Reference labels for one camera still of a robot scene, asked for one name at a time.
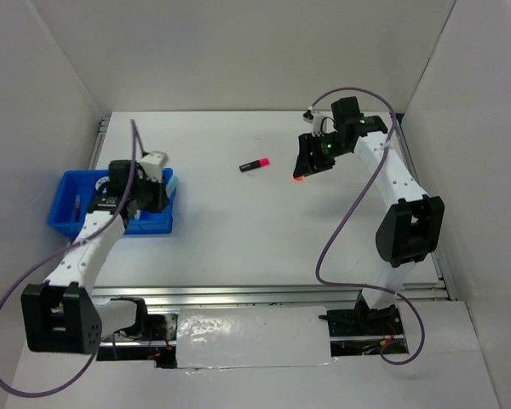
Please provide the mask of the light blue highlighter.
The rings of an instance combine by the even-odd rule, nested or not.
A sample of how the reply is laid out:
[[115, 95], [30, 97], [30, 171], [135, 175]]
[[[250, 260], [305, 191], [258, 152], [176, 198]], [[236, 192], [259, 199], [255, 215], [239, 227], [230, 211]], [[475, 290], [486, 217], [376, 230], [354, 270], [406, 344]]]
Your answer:
[[167, 198], [171, 200], [172, 195], [175, 193], [177, 186], [178, 186], [179, 179], [176, 175], [172, 175], [166, 183], [165, 186], [165, 193], [167, 195]]

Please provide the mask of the pink black highlighter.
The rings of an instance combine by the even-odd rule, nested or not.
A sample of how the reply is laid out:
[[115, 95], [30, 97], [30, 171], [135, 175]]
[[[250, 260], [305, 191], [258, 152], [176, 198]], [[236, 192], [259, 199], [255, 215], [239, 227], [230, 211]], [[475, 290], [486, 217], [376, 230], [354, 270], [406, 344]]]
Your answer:
[[260, 168], [266, 167], [268, 165], [270, 165], [269, 159], [268, 158], [261, 158], [261, 159], [258, 159], [258, 160], [255, 160], [255, 161], [252, 161], [252, 162], [240, 165], [239, 166], [239, 171], [241, 173], [244, 173], [244, 172], [247, 172], [247, 171], [260, 169]]

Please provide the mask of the red gel pen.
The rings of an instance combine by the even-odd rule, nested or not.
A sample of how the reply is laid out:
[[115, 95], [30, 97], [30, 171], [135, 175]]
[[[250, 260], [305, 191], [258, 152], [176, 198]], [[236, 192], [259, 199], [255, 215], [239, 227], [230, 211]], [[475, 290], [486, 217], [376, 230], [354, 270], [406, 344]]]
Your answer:
[[75, 197], [75, 213], [74, 213], [74, 222], [79, 223], [81, 219], [82, 213], [82, 200], [81, 195], [78, 193]]

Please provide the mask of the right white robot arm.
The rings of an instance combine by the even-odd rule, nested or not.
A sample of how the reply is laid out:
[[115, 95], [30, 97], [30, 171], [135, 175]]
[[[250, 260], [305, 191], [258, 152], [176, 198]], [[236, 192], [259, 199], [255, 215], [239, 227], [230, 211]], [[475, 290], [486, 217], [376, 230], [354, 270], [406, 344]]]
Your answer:
[[312, 108], [304, 113], [312, 129], [298, 138], [293, 176], [331, 170], [336, 158], [352, 153], [370, 172], [369, 184], [381, 193], [386, 214], [375, 242], [383, 270], [376, 284], [359, 293], [354, 307], [356, 327], [372, 334], [394, 312], [396, 293], [409, 273], [435, 251], [445, 204], [440, 197], [430, 196], [408, 171], [381, 117], [364, 115], [354, 97], [334, 102], [331, 112], [332, 130], [325, 128], [323, 113]]

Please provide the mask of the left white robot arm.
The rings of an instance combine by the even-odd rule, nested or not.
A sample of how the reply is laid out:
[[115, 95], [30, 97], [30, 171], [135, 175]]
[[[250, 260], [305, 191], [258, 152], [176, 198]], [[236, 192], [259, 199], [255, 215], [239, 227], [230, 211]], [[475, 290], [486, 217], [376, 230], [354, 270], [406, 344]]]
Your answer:
[[54, 271], [21, 294], [26, 341], [32, 352], [94, 354], [102, 339], [122, 331], [140, 340], [151, 330], [145, 302], [114, 297], [94, 304], [95, 282], [112, 247], [137, 213], [158, 214], [169, 204], [165, 153], [114, 160], [107, 179], [93, 185], [83, 225]]

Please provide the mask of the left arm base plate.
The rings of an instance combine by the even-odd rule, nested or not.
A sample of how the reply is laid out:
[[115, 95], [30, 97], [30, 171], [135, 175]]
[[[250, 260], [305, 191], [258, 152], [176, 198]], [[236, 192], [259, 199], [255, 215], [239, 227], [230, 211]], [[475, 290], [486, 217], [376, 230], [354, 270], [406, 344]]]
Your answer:
[[139, 320], [127, 311], [106, 313], [101, 318], [100, 342], [107, 346], [122, 343], [172, 349], [176, 345], [177, 314], [145, 313]]

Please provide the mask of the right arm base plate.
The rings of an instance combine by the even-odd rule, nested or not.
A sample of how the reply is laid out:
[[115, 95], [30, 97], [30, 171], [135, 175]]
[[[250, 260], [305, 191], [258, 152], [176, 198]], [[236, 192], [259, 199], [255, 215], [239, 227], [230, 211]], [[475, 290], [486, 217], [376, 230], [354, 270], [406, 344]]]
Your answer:
[[356, 309], [328, 310], [319, 318], [327, 322], [329, 334], [334, 338], [396, 338], [404, 335], [404, 327], [396, 307], [388, 308], [383, 314], [377, 315], [362, 313]]

